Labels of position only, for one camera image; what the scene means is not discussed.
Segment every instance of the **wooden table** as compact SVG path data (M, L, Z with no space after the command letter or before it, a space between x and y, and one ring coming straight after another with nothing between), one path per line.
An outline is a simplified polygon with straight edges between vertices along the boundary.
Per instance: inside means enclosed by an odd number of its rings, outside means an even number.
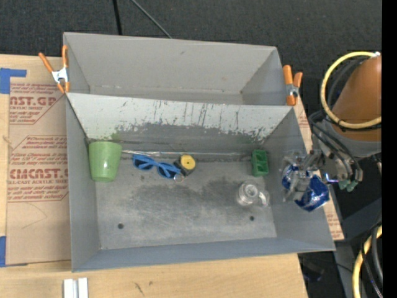
M0 67L17 66L20 56L0 55ZM24 56L24 65L37 56ZM0 94L0 236L6 232L6 178L8 166L9 96ZM295 112L307 148L310 129L298 99ZM325 207L334 239L341 227L334 204ZM62 297L68 278L89 280L89 297L277 297L305 298L305 283L297 254L240 258L235 260L171 264L72 273L70 261L35 263L0 268L1 297Z

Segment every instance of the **green block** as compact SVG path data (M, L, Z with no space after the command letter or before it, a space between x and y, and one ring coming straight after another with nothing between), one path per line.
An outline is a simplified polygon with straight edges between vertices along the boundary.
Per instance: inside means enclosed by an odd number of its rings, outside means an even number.
M350 184L350 180L339 181L337 184L339 185L339 189L344 190Z
M254 150L251 154L251 163L253 176L265 176L269 173L266 151Z
M354 190L354 188L356 187L356 185L358 185L358 181L356 181L356 180L353 180L353 182L351 182L348 186L347 186L347 188L346 188L346 190L347 190L347 192L352 192L353 190Z

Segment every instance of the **green plastic cup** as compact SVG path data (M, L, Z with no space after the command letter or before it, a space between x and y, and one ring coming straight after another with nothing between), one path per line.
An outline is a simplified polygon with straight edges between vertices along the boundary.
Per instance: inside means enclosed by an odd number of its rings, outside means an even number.
M111 182L116 178L122 155L122 146L114 142L92 142L88 146L91 178Z

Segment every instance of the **black cable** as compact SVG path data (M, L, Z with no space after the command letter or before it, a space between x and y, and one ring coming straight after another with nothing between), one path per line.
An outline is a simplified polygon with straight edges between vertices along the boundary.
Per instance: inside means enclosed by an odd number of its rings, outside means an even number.
M377 285L377 283L375 281L375 278L373 277L373 274L372 274L372 271L371 271L371 267L370 267L370 265L369 265L369 263L367 261L367 255L364 253L364 247L363 246L361 248L361 255L362 255L363 262L364 262L365 270L367 271L367 274L368 274L368 276L370 278L370 282L371 282L372 287L374 288L374 290L377 293L378 297L379 298L383 298L383 295L382 295L382 293L379 290L379 287L378 287L378 285Z
M312 131L313 135L315 135L317 137L318 140L320 140L321 142L323 142L328 148L330 148L332 150L332 153L334 155L336 155L343 163L346 172L349 176L353 175L353 172L351 171L350 166L347 164L346 160L339 154L337 148L330 143L329 141L327 141L325 138L322 138L318 133L316 133L315 131Z
M114 9L115 17L116 17L117 32L119 35L123 35L122 24L120 21L120 13L118 12L117 0L113 0L113 9Z
M350 61L349 64L347 64L346 66L344 66L343 68L341 68L340 71L336 72L337 73L337 77L336 79L332 82L332 84L329 87L329 91L328 91L328 98L327 98L327 104L330 108L332 108L333 104L332 104L332 98L334 96L334 92L337 88L337 85L339 83L339 81L341 80L342 77L345 76L345 74L355 65L357 64L361 64L360 62L362 62L362 58L355 58L354 60Z
M335 136L331 135L327 130L325 130L322 127L315 124L314 118L320 116L321 113L322 113L321 111L318 111L318 112L311 114L308 118L309 124L311 124L313 127L317 128L320 132L324 133L325 136L329 137L332 141L337 143L342 148L343 152L346 153L353 160L357 169L359 171L361 171L362 169L361 169L359 162L357 161L355 156L350 152L350 150L339 139L337 139Z
M165 35L167 35L169 38L172 38L169 33L145 10L143 9L138 2L135 0L131 0L131 2L136 5L140 11L142 11L154 24L157 25L157 27L163 31Z
M380 266L379 253L378 253L378 239L377 239L378 228L372 230L372 260L377 272L380 283L383 285L383 270Z

